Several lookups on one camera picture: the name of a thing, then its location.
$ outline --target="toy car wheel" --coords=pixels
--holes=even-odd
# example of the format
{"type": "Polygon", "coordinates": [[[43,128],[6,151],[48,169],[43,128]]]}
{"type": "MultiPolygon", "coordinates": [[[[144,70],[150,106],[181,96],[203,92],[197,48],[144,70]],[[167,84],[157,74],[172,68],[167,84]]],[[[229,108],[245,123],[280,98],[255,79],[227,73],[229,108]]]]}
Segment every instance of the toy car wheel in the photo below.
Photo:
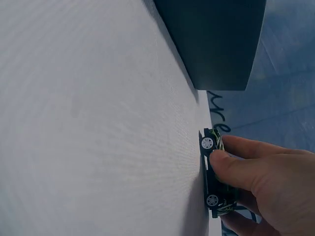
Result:
{"type": "Polygon", "coordinates": [[[203,140],[201,141],[201,146],[203,149],[205,150],[210,150],[211,148],[213,148],[215,142],[212,138],[203,138],[203,140]]]}
{"type": "Polygon", "coordinates": [[[219,198],[217,195],[211,194],[207,197],[206,204],[209,208],[216,208],[219,205],[219,198]]]}

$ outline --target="toy car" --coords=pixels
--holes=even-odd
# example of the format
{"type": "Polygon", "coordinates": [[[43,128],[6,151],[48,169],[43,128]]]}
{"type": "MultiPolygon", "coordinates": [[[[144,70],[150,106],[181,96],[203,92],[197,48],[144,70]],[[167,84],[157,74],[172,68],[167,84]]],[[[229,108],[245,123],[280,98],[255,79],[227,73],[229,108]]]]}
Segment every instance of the toy car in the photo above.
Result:
{"type": "Polygon", "coordinates": [[[216,150],[224,150],[221,135],[217,129],[204,129],[204,137],[200,137],[201,155],[205,156],[204,183],[205,204],[212,211],[212,217],[228,214],[236,208],[237,189],[220,182],[210,165],[210,154],[216,150]]]}

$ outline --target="blue surface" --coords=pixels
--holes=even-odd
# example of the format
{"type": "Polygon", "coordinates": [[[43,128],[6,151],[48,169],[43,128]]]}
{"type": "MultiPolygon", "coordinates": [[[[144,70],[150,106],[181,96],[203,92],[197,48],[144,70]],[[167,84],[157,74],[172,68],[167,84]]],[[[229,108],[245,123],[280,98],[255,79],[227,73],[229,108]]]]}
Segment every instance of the blue surface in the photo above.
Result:
{"type": "Polygon", "coordinates": [[[315,151],[315,0],[267,1],[247,90],[213,92],[230,134],[315,151]]]}

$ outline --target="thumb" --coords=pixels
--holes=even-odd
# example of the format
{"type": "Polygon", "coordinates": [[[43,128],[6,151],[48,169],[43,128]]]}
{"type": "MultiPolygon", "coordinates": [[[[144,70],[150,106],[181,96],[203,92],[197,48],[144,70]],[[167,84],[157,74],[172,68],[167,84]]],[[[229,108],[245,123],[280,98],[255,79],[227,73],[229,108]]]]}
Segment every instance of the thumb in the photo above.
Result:
{"type": "Polygon", "coordinates": [[[210,155],[210,164],[220,179],[236,188],[252,191],[260,179],[259,159],[237,159],[225,151],[215,150],[210,155]]]}

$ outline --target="white fabric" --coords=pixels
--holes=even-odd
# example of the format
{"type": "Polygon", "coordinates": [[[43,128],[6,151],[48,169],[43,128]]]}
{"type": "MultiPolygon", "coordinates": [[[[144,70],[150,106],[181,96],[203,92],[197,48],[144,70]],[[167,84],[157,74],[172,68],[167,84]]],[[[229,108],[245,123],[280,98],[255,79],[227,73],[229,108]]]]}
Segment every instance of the white fabric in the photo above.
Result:
{"type": "Polygon", "coordinates": [[[207,234],[206,93],[146,4],[0,1],[0,235],[207,234]]]}

